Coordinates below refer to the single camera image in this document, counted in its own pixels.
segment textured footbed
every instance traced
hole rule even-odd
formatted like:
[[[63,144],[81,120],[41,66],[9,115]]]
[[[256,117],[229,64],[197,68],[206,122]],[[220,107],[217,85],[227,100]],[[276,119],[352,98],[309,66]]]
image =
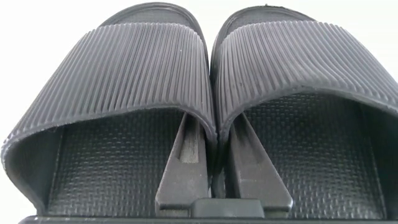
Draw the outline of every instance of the textured footbed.
[[[154,217],[182,116],[149,110],[65,126],[47,214]]]
[[[361,105],[298,94],[247,111],[293,200],[290,218],[385,218]]]

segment slide sandal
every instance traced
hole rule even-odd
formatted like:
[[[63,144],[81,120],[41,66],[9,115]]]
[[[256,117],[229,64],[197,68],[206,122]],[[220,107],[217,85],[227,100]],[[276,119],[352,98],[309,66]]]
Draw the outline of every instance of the slide sandal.
[[[205,145],[216,126],[203,35],[186,9],[150,3],[82,37],[1,158],[39,218],[187,216],[209,195]]]
[[[212,55],[215,195],[258,198],[266,218],[398,218],[398,84],[351,34],[252,7]]]

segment sandal pair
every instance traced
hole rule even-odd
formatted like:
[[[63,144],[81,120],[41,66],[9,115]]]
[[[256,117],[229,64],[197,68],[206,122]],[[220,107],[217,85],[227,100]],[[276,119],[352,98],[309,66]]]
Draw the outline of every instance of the sandal pair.
[[[186,9],[140,4],[79,40],[1,159],[21,223],[396,220],[397,101],[338,26],[246,8],[209,66]]]

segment white surface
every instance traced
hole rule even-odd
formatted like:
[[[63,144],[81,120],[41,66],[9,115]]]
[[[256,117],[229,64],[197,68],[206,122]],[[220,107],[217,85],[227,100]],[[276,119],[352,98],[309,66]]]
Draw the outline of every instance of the white surface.
[[[1,1],[0,139],[9,134],[64,56],[118,11],[145,1]],[[347,29],[396,79],[398,1],[169,1],[198,20],[211,52],[224,21],[248,6],[284,6]],[[0,223],[17,223],[35,209],[0,170]]]

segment ribbed texture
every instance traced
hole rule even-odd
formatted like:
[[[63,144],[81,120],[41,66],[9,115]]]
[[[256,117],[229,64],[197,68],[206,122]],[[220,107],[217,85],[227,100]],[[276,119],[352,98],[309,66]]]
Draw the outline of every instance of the ribbed texture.
[[[397,109],[398,84],[347,31],[321,22],[251,24],[216,52],[220,136],[233,119],[264,100],[303,90],[334,91]]]
[[[38,131],[144,108],[196,116],[215,140],[200,37],[179,24],[117,24],[87,33],[67,55],[3,146]]]

